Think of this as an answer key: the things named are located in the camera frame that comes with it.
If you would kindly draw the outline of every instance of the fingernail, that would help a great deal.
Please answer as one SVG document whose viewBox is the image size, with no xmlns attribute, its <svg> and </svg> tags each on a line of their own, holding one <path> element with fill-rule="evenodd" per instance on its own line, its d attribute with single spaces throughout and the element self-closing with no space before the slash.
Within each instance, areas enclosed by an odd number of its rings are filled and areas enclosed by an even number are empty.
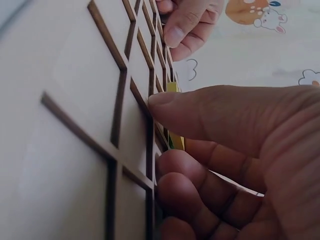
<svg viewBox="0 0 320 240">
<path fill-rule="evenodd" d="M 178 47 L 184 37 L 184 32 L 179 27 L 174 26 L 164 34 L 164 41 L 170 48 L 174 49 Z"/>
<path fill-rule="evenodd" d="M 151 95 L 148 100 L 150 106 L 169 104 L 179 94 L 178 92 L 160 92 Z"/>
</svg>

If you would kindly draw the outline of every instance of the white panel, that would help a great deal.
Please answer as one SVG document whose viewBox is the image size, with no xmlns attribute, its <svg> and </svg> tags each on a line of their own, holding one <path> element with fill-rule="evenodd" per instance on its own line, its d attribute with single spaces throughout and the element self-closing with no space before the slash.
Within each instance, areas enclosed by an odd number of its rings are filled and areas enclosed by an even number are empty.
<svg viewBox="0 0 320 240">
<path fill-rule="evenodd" d="M 146 191 L 126 176 L 121 186 L 119 218 L 123 231 L 118 239 L 146 239 Z"/>
<path fill-rule="evenodd" d="M 152 11 L 152 8 L 151 8 L 151 5 L 150 5 L 150 1 L 152 1 L 152 0 L 144 0 L 146 9 L 148 11 L 148 15 L 149 15 L 149 17 L 151 19 L 151 22 L 153 23 L 154 12 Z"/>
<path fill-rule="evenodd" d="M 137 38 L 133 39 L 130 65 L 132 78 L 142 98 L 147 102 L 149 95 L 150 69 Z"/>
<path fill-rule="evenodd" d="M 160 51 L 161 51 L 161 53 L 162 53 L 162 52 L 163 52 L 162 40 L 161 40 L 160 33 L 159 33 L 159 30 L 158 30 L 158 29 L 155 31 L 155 38 L 156 38 L 157 44 L 159 45 Z"/>
<path fill-rule="evenodd" d="M 158 76 L 159 83 L 164 88 L 164 76 L 163 76 L 163 68 L 159 59 L 158 52 L 156 51 L 155 57 L 154 57 L 154 68 L 155 68 L 155 73 Z"/>
<path fill-rule="evenodd" d="M 158 88 L 157 88 L 157 81 L 158 81 L 157 78 L 155 78 L 154 84 L 153 84 L 153 93 L 154 94 L 159 93 Z"/>
<path fill-rule="evenodd" d="M 170 71 L 170 65 L 169 65 L 169 57 L 166 58 L 166 63 L 165 63 L 165 67 L 166 67 L 166 72 L 168 73 L 169 77 L 171 77 L 171 71 Z"/>
<path fill-rule="evenodd" d="M 0 37 L 0 233 L 13 239 L 23 156 L 44 86 L 89 0 L 31 1 Z"/>
<path fill-rule="evenodd" d="M 106 181 L 107 164 L 41 105 L 12 239 L 104 239 Z"/>
<path fill-rule="evenodd" d="M 95 0 L 102 18 L 110 34 L 119 47 L 124 51 L 128 38 L 130 19 L 122 0 Z"/>
<path fill-rule="evenodd" d="M 158 140 L 158 137 L 155 136 L 155 141 L 153 142 L 153 157 L 152 157 L 152 160 L 154 163 L 156 162 L 158 157 L 160 157 L 162 155 L 163 152 L 164 152 L 164 150 L 161 147 L 161 144 Z"/>
<path fill-rule="evenodd" d="M 138 0 L 129 0 L 129 3 L 131 4 L 133 9 L 135 8 L 137 1 Z"/>
<path fill-rule="evenodd" d="M 141 34 L 143 36 L 144 43 L 148 51 L 151 51 L 151 32 L 147 24 L 147 20 L 143 11 L 141 11 L 138 15 L 138 24 Z"/>
<path fill-rule="evenodd" d="M 124 92 L 119 149 L 129 165 L 146 174 L 147 123 L 144 113 L 129 89 Z"/>
<path fill-rule="evenodd" d="M 27 0 L 0 0 L 0 30 Z"/>
<path fill-rule="evenodd" d="M 120 70 L 85 9 L 59 56 L 54 78 L 110 139 Z"/>
</svg>

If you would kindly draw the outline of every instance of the knuckle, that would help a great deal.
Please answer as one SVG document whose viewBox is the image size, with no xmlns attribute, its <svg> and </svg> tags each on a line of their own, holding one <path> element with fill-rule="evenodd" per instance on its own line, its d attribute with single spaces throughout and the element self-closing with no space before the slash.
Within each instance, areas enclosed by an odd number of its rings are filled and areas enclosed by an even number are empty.
<svg viewBox="0 0 320 240">
<path fill-rule="evenodd" d="M 206 21 L 208 24 L 215 24 L 217 22 L 218 13 L 215 11 L 208 11 L 208 20 Z"/>
<path fill-rule="evenodd" d="M 195 26 L 200 21 L 199 14 L 188 11 L 183 15 L 183 20 L 186 21 L 189 25 Z"/>
</svg>

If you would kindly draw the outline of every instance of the finger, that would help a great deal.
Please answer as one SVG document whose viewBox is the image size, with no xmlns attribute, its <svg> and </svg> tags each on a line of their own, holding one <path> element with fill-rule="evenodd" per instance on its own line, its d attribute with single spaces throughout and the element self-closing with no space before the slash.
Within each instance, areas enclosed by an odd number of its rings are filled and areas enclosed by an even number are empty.
<svg viewBox="0 0 320 240">
<path fill-rule="evenodd" d="M 160 124 L 180 136 L 213 141 L 258 158 L 274 130 L 314 103 L 315 91 L 301 86 L 212 86 L 155 94 L 149 107 Z"/>
<path fill-rule="evenodd" d="M 267 187 L 261 161 L 211 141 L 187 139 L 185 150 L 209 170 L 237 184 L 265 194 Z"/>
<path fill-rule="evenodd" d="M 163 176 L 158 183 L 158 193 L 166 211 L 190 224 L 197 239 L 208 239 L 221 225 L 227 225 L 204 205 L 193 183 L 182 174 Z M 234 227 L 227 226 L 228 231 L 237 233 Z"/>
<path fill-rule="evenodd" d="M 210 37 L 214 26 L 214 24 L 199 22 L 176 48 L 170 48 L 172 60 L 181 61 L 201 48 Z"/>
<path fill-rule="evenodd" d="M 168 217 L 160 227 L 161 240 L 196 240 L 192 227 L 176 217 Z"/>
<path fill-rule="evenodd" d="M 160 14 L 171 13 L 175 8 L 175 4 L 171 0 L 157 0 L 156 6 Z"/>
<path fill-rule="evenodd" d="M 207 6 L 208 0 L 183 0 L 172 12 L 163 29 L 165 43 L 176 48 L 199 23 Z"/>
<path fill-rule="evenodd" d="M 262 197 L 221 179 L 184 151 L 165 152 L 157 160 L 157 166 L 160 175 L 179 173 L 187 177 L 204 205 L 237 229 L 250 223 L 261 207 Z"/>
</svg>

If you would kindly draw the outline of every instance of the orange cartoon shape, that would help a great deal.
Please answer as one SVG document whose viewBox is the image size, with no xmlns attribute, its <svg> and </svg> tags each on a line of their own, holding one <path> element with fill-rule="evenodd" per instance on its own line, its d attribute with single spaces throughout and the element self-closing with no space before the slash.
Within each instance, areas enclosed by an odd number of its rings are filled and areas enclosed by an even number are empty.
<svg viewBox="0 0 320 240">
<path fill-rule="evenodd" d="M 235 23 L 253 25 L 256 19 L 261 19 L 263 9 L 269 7 L 268 0 L 229 0 L 225 14 Z"/>
</svg>

